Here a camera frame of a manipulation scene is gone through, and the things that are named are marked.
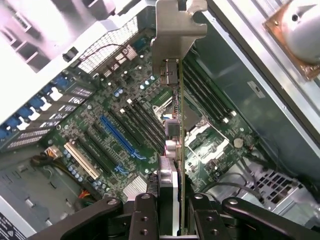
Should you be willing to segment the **silver chipset heatsink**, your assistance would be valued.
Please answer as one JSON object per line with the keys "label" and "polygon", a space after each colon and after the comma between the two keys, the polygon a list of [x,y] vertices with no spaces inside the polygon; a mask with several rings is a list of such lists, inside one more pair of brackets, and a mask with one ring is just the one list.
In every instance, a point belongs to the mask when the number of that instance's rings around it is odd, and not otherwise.
{"label": "silver chipset heatsink", "polygon": [[147,182],[143,177],[138,175],[123,189],[122,192],[127,197],[127,200],[131,201],[131,200],[134,200],[137,195],[145,193],[146,191],[147,191]]}

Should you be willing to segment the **metal drive cage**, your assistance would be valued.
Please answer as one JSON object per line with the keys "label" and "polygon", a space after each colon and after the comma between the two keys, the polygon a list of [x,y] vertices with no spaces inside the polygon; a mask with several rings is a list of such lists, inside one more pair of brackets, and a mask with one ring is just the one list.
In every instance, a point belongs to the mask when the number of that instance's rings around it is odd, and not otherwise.
{"label": "metal drive cage", "polygon": [[258,171],[255,177],[264,203],[260,203],[254,195],[237,187],[217,186],[212,192],[220,201],[237,196],[301,225],[313,217],[308,192],[295,179],[273,170]]}

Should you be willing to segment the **black expansion slot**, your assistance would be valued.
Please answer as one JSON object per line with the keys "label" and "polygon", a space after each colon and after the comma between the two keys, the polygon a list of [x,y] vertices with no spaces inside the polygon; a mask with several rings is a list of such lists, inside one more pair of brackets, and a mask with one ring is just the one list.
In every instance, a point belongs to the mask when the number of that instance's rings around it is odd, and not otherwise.
{"label": "black expansion slot", "polygon": [[112,168],[108,164],[109,158],[93,141],[78,137],[76,142],[106,175],[111,175]]}

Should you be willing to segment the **white expansion slot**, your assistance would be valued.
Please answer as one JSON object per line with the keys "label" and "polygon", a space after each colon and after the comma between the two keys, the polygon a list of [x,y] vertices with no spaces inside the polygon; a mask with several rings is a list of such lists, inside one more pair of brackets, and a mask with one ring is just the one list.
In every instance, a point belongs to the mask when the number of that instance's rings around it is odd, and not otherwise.
{"label": "white expansion slot", "polygon": [[91,164],[91,162],[70,142],[64,144],[64,148],[79,163],[79,165],[94,180],[100,177],[100,172]]}

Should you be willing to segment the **blue expansion slot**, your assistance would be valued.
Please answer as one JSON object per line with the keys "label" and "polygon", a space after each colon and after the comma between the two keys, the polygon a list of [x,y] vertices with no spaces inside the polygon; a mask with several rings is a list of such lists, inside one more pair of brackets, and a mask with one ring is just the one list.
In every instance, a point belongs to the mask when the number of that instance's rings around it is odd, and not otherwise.
{"label": "blue expansion slot", "polygon": [[122,147],[130,154],[130,156],[139,160],[147,159],[145,156],[142,156],[138,153],[138,151],[123,137],[123,135],[116,129],[116,127],[108,120],[106,116],[101,115],[99,119],[103,127],[115,137]]}

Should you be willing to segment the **metal socket cover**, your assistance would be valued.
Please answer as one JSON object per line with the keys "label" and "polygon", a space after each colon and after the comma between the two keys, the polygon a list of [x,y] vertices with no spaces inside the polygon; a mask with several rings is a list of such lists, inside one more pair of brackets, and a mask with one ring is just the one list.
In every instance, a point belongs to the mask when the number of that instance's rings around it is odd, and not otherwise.
{"label": "metal socket cover", "polygon": [[230,140],[209,122],[188,132],[185,140],[192,161],[204,165],[221,157],[229,144]]}

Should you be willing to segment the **CPU socket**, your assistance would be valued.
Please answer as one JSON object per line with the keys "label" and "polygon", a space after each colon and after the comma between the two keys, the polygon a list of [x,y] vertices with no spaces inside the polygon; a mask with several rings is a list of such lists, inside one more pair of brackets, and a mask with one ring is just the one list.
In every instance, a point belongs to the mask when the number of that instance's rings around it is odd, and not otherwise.
{"label": "CPU socket", "polygon": [[[164,128],[166,141],[181,141],[181,123],[179,118],[181,111],[176,106],[172,98],[165,99],[160,102],[159,100],[151,103],[148,110],[154,115],[158,122]],[[187,133],[196,127],[200,127],[206,123],[204,118],[196,110],[192,109],[186,102],[183,104],[183,126],[184,126],[184,144],[186,141]]]}

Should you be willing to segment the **silver power supply unit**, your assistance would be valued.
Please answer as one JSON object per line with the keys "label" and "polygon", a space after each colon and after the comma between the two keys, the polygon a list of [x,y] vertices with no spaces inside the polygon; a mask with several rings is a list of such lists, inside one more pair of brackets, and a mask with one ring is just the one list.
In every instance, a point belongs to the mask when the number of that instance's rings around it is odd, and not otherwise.
{"label": "silver power supply unit", "polygon": [[36,232],[0,195],[0,240],[26,240]]}

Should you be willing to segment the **green motherboard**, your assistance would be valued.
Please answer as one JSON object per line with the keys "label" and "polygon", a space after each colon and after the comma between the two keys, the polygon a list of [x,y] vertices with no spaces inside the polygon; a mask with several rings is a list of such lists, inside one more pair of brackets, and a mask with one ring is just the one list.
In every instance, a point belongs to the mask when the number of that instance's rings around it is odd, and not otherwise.
{"label": "green motherboard", "polygon": [[[172,89],[168,86],[161,86],[160,79],[151,73],[152,53],[148,46],[150,40],[148,35],[143,35],[131,45],[128,50],[129,59],[123,65],[118,65],[115,71],[110,71],[108,77],[102,80],[100,89],[48,137],[50,147],[46,150],[47,157],[51,159],[54,167],[67,174],[80,186],[78,199],[84,201],[86,205],[101,199],[103,195],[126,200],[123,189],[132,180],[141,176],[147,181],[147,178],[156,174],[159,169],[159,157],[164,154],[165,144],[162,152],[155,150],[140,134],[135,135],[135,131],[123,115],[125,107],[133,104],[134,99],[137,99],[150,114],[152,114],[148,110],[150,104],[157,101],[163,102],[168,98],[173,99]],[[257,144],[254,132],[236,112],[226,96],[213,83],[210,83],[209,76],[196,63],[192,54],[189,54],[183,61],[183,69],[185,67],[198,74],[207,84],[207,89],[216,93],[221,102],[228,107],[229,113],[222,123],[214,121],[189,93],[185,85],[184,103],[200,113],[205,122],[215,126],[230,141],[224,154],[206,165],[192,161],[193,154],[185,146],[185,180],[194,190],[201,193],[216,186],[229,186],[245,190],[256,198],[262,199],[257,179],[248,165],[244,164],[242,171],[231,171],[237,162],[244,161],[245,155]],[[108,113],[109,110],[113,110],[125,122],[141,146],[135,145]],[[106,116],[138,153],[146,157],[146,160],[130,156],[116,138],[104,128],[100,121],[101,115]],[[105,174],[95,164],[77,144],[77,138],[93,141],[98,146],[109,158],[111,175]],[[242,148],[234,147],[233,141],[236,138],[243,139]],[[89,176],[64,148],[64,144],[68,142],[72,143],[100,172],[98,179],[94,180]]]}

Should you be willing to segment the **blue card retention clip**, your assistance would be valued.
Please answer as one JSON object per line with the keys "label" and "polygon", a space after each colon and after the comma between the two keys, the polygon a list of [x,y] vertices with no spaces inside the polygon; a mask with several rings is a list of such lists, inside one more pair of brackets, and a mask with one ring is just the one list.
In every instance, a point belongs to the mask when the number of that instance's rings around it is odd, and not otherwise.
{"label": "blue card retention clip", "polygon": [[73,77],[59,74],[54,79],[52,79],[47,86],[53,88],[55,87],[58,92],[66,94],[69,93],[71,90],[71,87],[75,83],[75,79]]}
{"label": "blue card retention clip", "polygon": [[24,105],[22,106],[17,112],[16,114],[23,118],[23,120],[26,123],[30,123],[32,121],[35,121],[40,114],[36,111],[35,108],[33,108],[32,106],[28,106],[28,105]]}
{"label": "blue card retention clip", "polygon": [[32,97],[27,104],[37,111],[46,111],[52,106],[52,104],[45,97],[37,95]]}
{"label": "blue card retention clip", "polygon": [[5,140],[10,137],[18,128],[22,122],[18,118],[9,118],[3,124],[0,125],[0,140]]}

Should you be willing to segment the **black case switch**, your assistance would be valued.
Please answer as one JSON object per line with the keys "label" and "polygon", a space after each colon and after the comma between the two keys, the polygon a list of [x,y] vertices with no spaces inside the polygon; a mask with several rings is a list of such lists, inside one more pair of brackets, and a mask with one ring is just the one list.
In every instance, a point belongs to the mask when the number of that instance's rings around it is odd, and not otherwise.
{"label": "black case switch", "polygon": [[62,58],[68,63],[70,62],[77,54],[79,51],[75,48],[72,47],[70,48],[66,53],[62,54]]}

